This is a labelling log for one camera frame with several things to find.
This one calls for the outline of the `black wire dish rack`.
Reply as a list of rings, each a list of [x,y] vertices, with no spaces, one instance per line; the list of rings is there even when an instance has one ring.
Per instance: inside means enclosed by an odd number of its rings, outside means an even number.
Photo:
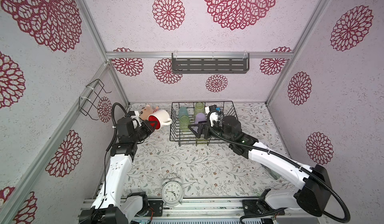
[[[213,113],[208,118],[211,109],[219,111],[219,114]],[[179,146],[223,144],[223,140],[210,132],[208,125],[211,119],[213,129],[220,132],[219,122],[226,116],[238,117],[232,101],[172,102],[170,141]]]

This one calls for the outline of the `purple plastic cup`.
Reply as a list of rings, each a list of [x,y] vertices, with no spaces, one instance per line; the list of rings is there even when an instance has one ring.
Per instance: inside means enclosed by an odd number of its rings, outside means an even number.
[[[204,113],[198,113],[195,116],[195,123],[201,122],[201,121],[207,121],[206,115]]]

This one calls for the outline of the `white mug red inside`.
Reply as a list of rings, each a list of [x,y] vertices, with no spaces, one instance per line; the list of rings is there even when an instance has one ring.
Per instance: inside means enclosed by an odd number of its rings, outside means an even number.
[[[149,116],[148,121],[157,121],[157,129],[162,128],[163,126],[169,126],[172,123],[170,114],[166,110],[158,110]]]

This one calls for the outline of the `bright green cup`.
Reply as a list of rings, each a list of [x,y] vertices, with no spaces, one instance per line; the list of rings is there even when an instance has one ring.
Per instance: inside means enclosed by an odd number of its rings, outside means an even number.
[[[183,115],[183,116],[179,117],[179,121],[180,121],[180,131],[188,132],[190,130],[189,129],[189,125],[190,125],[189,116]]]

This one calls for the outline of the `tall green translucent cup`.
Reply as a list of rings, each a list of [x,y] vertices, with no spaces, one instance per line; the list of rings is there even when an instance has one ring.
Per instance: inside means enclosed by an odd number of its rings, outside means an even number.
[[[194,115],[205,114],[205,104],[203,102],[196,102],[194,105]]]

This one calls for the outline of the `pale yellow-green cup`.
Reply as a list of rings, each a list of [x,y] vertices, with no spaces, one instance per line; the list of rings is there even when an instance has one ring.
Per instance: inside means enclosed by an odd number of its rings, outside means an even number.
[[[208,145],[209,142],[210,142],[210,139],[196,138],[196,146],[198,146],[198,145]]]

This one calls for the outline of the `teal translucent cup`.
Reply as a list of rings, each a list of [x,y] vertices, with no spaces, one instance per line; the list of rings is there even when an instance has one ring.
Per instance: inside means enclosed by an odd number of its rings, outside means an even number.
[[[186,116],[188,117],[189,116],[189,112],[188,112],[188,108],[187,107],[180,107],[179,108],[179,114],[178,114],[179,118],[181,119],[182,117]]]

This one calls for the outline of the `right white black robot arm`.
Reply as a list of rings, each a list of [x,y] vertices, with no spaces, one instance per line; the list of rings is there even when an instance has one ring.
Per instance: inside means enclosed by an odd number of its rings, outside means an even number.
[[[237,155],[262,164],[296,187],[293,192],[272,193],[266,189],[257,199],[253,214],[240,217],[240,223],[245,219],[279,214],[286,209],[301,209],[314,217],[325,215],[344,224],[351,220],[347,205],[333,190],[324,167],[303,165],[273,151],[257,138],[244,133],[236,117],[222,117],[217,111],[211,111],[206,121],[191,124],[189,129],[197,138],[215,136],[229,143]]]

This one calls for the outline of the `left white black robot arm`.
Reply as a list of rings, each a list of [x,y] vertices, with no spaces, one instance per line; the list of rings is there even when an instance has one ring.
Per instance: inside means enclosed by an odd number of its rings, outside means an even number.
[[[152,211],[145,192],[130,194],[124,201],[122,194],[124,176],[133,167],[138,145],[155,131],[156,122],[142,120],[139,112],[127,110],[116,120],[116,107],[123,105],[114,103],[111,108],[114,134],[106,150],[110,162],[104,165],[104,182],[91,207],[81,212],[80,224],[129,224],[135,216]]]

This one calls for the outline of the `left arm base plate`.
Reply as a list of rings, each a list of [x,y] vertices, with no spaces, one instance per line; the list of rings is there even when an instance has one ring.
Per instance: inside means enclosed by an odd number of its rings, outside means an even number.
[[[161,217],[163,215],[164,201],[162,199],[148,199],[144,201],[144,209],[135,217]]]

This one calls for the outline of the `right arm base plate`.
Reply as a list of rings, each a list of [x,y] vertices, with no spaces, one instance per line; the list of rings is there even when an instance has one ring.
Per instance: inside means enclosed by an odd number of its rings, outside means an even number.
[[[244,199],[242,205],[246,217],[285,215],[285,209],[273,209],[265,201],[259,199]]]

